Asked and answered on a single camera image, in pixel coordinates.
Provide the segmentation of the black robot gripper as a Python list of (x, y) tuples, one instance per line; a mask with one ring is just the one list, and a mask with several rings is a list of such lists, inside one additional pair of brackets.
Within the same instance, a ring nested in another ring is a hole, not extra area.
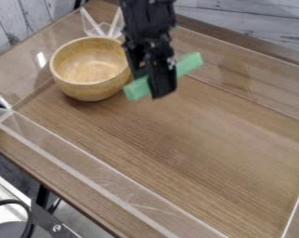
[(175, 60), (169, 36), (175, 26), (174, 1), (118, 0), (125, 21), (123, 48), (131, 76), (137, 79), (147, 70), (149, 93), (154, 99), (177, 89)]

